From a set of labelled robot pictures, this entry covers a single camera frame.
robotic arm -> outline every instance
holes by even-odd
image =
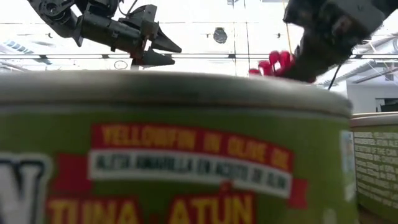
[[[341,65],[397,8],[396,0],[290,0],[284,22],[304,33],[283,77],[305,82]]]
[[[173,65],[170,57],[153,49],[180,53],[181,48],[172,42],[155,22],[157,7],[138,7],[125,18],[112,20],[122,0],[28,0],[40,18],[59,36],[73,38],[81,47],[87,38],[108,45],[112,51],[123,50],[133,59],[132,65]],[[71,7],[76,4],[82,15],[77,17]],[[147,40],[152,42],[144,51]]]

nutrition label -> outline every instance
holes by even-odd
[[[398,133],[354,133],[358,193],[398,208]]]

robotic hand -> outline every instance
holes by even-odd
[[[294,63],[279,76],[308,82],[342,64],[397,8],[396,0],[290,0],[284,22],[304,33]]]
[[[170,57],[154,52],[159,49],[180,53],[155,22],[157,7],[146,5],[118,21],[112,20],[122,0],[29,0],[41,19],[59,36],[72,37],[81,47],[84,38],[130,54],[133,65],[173,65]],[[77,17],[71,7],[76,4],[82,15]],[[147,40],[152,42],[145,51]]]

